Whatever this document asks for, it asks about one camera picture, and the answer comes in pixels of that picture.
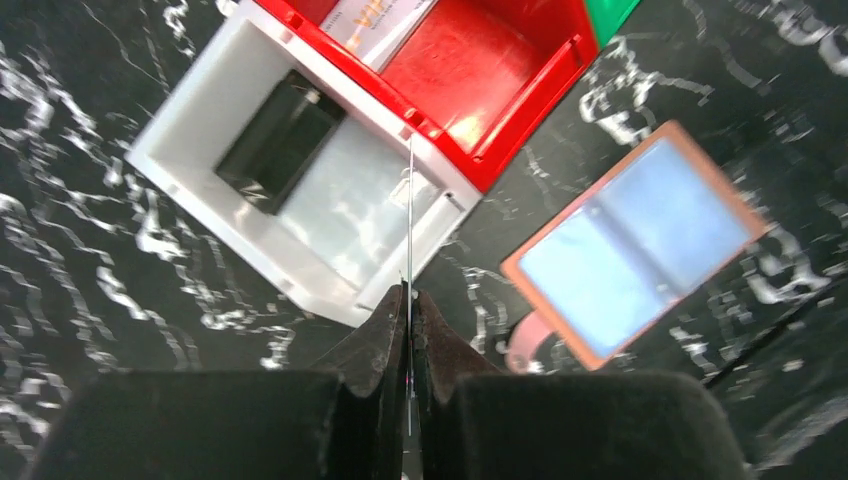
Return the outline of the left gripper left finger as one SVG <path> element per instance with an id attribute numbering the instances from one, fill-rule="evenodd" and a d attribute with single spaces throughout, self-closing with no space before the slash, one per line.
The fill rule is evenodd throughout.
<path id="1" fill-rule="evenodd" d="M 75 394 L 28 479 L 398 479 L 406 287 L 306 369 L 108 373 Z"/>

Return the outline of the black card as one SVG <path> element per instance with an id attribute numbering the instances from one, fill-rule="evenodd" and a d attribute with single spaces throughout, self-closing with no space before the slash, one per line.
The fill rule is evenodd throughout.
<path id="1" fill-rule="evenodd" d="M 268 94 L 215 168 L 264 214 L 277 213 L 346 117 L 345 109 L 297 70 Z"/>

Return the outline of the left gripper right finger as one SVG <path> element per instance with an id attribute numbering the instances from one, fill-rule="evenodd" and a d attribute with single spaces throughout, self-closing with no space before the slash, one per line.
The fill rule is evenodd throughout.
<path id="1" fill-rule="evenodd" d="M 677 373 L 508 374 L 411 307 L 427 479 L 744 479 L 726 415 Z"/>

